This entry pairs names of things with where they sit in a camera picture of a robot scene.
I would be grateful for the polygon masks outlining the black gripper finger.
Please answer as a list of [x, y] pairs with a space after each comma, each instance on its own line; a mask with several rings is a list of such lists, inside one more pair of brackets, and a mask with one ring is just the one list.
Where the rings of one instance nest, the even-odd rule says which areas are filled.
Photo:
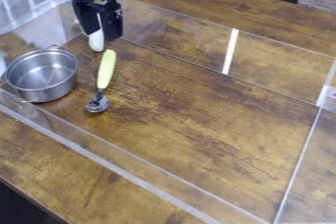
[[97, 7], [85, 2], [72, 2], [72, 7], [84, 33], [87, 35], [92, 34], [101, 28], [97, 17]]
[[123, 8], [119, 2], [108, 2], [104, 5], [104, 11], [100, 14], [104, 38], [116, 40], [124, 34]]

